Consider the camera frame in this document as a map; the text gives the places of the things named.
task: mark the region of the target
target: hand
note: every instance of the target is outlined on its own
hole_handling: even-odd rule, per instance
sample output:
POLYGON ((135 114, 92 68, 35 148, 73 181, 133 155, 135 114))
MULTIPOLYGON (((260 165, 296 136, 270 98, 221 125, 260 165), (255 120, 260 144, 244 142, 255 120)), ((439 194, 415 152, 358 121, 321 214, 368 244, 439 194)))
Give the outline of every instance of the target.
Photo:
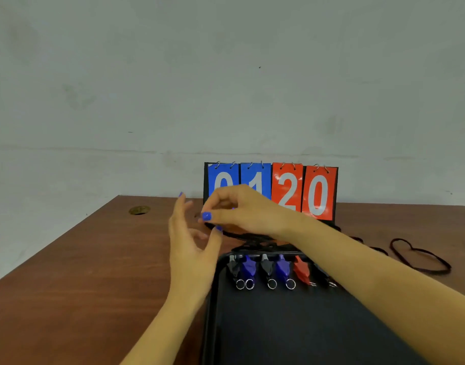
POLYGON ((217 188, 205 202, 199 221, 233 224, 251 233, 286 239, 292 222, 303 216, 279 206, 247 184, 241 184, 217 188))
POLYGON ((168 298, 187 302, 198 310, 209 293, 214 278, 222 243, 222 229, 214 228, 210 237, 196 229, 189 229, 185 211, 191 206, 192 201, 185 202, 185 194, 180 194, 168 221, 171 272, 168 298), (197 247, 194 238, 209 239, 204 250, 197 247))

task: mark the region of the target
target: black tray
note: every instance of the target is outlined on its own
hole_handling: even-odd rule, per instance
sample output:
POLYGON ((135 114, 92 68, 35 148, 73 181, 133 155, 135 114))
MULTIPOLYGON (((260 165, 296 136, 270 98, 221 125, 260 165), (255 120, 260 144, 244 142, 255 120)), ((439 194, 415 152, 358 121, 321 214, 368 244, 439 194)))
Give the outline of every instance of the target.
MULTIPOLYGON (((312 264, 317 287, 292 271, 294 290, 280 282, 269 289, 258 266, 254 289, 236 289, 227 274, 229 255, 260 261, 263 253, 236 251, 219 258, 205 314, 202 365, 427 364, 354 296, 329 287, 312 264)), ((279 253, 287 261, 297 254, 310 261, 297 252, 266 254, 276 261, 279 253)))

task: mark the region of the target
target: red number card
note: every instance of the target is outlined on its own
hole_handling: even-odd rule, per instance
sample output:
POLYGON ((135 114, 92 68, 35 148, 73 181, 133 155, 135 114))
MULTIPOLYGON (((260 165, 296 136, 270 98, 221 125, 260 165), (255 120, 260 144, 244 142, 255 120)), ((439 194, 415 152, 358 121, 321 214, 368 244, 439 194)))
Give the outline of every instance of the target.
POLYGON ((302 164, 273 163, 271 199, 278 205, 300 211, 302 205, 302 164))
POLYGON ((337 198, 337 170, 334 167, 307 166, 303 188, 302 212, 333 221, 337 198))

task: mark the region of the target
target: alligator clip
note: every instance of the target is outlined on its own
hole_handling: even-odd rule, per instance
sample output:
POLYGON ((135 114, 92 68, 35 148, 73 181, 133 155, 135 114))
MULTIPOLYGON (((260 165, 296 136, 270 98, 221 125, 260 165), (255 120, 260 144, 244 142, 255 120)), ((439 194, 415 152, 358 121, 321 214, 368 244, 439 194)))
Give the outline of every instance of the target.
POLYGON ((229 256, 228 269, 229 273, 232 275, 232 279, 236 283, 236 288, 244 289, 246 283, 244 282, 244 280, 238 279, 239 271, 241 270, 241 265, 238 264, 234 255, 229 256))
POLYGON ((274 280, 271 275, 273 274, 273 261, 268 260, 268 256, 264 253, 261 255, 261 268, 266 273, 266 279, 268 279, 268 288, 275 289, 278 286, 276 280, 274 280))
POLYGON ((243 274, 245 278, 244 285, 246 289, 254 288, 254 276, 256 275, 256 263, 246 255, 246 261, 243 262, 243 274))
POLYGON ((316 287, 317 284, 310 281, 310 269, 308 264, 301 260, 300 256, 296 255, 295 262, 293 263, 293 271, 296 273, 297 277, 308 284, 309 286, 316 287))
POLYGON ((294 289, 296 287, 296 283, 293 279, 289 278, 290 276, 290 263, 285 260, 283 254, 280 254, 280 259, 276 263, 276 274, 285 283, 288 289, 294 289), (288 286, 288 282, 293 282, 293 287, 288 286))
POLYGON ((317 265, 316 263, 314 263, 314 265, 315 265, 315 267, 316 267, 317 269, 319 269, 319 271, 320 271, 322 274, 324 274, 325 280, 327 281, 327 283, 329 284, 330 287, 337 287, 337 284, 334 283, 334 282, 332 281, 332 279, 331 279, 331 277, 330 277, 329 274, 327 274, 324 270, 322 270, 322 268, 321 268, 319 265, 317 265))

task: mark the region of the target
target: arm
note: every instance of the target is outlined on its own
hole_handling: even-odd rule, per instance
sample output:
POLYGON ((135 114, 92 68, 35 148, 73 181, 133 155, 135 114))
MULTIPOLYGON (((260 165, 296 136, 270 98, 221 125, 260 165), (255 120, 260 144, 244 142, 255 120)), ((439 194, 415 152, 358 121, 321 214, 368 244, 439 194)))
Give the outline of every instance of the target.
POLYGON ((202 219, 294 244, 429 362, 465 364, 464 295, 248 186, 218 188, 202 219))
POLYGON ((195 314, 209 293, 222 232, 215 228, 209 238, 189 229, 185 211, 191 205, 180 194, 168 222, 171 283, 167 300, 121 365, 173 364, 195 314), (209 239, 205 250, 197 247, 194 238, 209 239))

